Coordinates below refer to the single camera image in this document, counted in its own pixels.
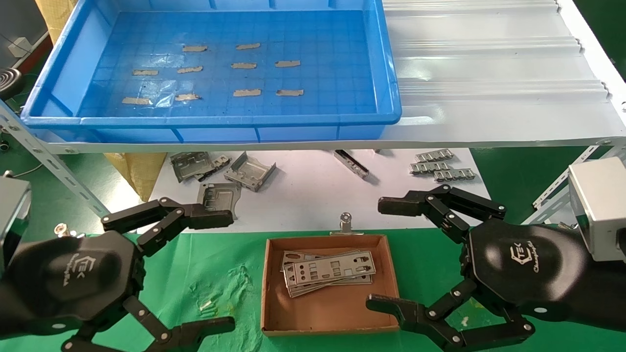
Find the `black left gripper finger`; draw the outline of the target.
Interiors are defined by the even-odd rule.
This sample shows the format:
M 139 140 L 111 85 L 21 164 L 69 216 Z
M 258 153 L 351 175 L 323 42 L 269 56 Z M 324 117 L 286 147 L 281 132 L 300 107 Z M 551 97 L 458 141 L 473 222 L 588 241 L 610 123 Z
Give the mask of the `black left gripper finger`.
M 146 352 L 197 352 L 206 337 L 228 333 L 236 327 L 235 319 L 228 316 L 184 323 L 168 329 L 136 296 L 125 299 L 122 306 L 154 337 L 154 341 L 147 347 Z M 96 334 L 95 327 L 84 325 L 63 343 L 61 350 L 63 352 L 118 351 L 93 343 L 92 339 Z
M 170 198 L 147 203 L 105 215 L 101 219 L 105 231 L 125 234 L 147 225 L 152 228 L 139 236 L 136 246 L 150 257 L 185 229 L 219 229 L 234 223 L 230 210 L 207 210 L 200 203 L 182 204 Z

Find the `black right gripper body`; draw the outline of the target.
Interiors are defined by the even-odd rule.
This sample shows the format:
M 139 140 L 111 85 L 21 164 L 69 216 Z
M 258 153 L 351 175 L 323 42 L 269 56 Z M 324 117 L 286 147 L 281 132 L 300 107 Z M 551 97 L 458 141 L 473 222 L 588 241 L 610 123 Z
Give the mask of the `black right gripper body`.
M 607 330 L 626 327 L 625 263 L 597 262 L 581 235 L 548 225 L 490 219 L 470 230 L 462 252 L 472 294 L 493 314 Z

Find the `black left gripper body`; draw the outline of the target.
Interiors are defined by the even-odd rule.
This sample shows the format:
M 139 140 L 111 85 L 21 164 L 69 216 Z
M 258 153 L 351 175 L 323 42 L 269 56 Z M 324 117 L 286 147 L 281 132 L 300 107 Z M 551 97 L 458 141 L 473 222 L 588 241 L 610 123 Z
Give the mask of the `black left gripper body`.
M 110 329 L 127 315 L 123 302 L 138 297 L 145 275 L 142 254 L 114 231 L 22 243 L 1 278 L 0 334 Z

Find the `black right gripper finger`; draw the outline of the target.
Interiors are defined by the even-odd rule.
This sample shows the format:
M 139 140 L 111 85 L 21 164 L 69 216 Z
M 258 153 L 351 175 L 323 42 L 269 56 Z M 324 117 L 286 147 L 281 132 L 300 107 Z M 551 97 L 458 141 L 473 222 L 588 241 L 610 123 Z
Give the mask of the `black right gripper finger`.
M 427 307 L 408 299 L 370 294 L 366 307 L 392 315 L 401 330 L 428 337 L 444 352 L 476 352 L 523 343 L 535 333 L 535 327 L 516 308 L 498 308 L 505 323 L 468 330 L 456 330 L 447 317 L 467 302 L 478 289 L 476 281 L 465 279 L 436 303 Z
M 504 219 L 505 205 L 447 184 L 432 190 L 409 190 L 402 198 L 380 198 L 378 212 L 384 215 L 425 216 L 455 243 L 467 243 L 470 225 L 455 211 L 473 219 Z

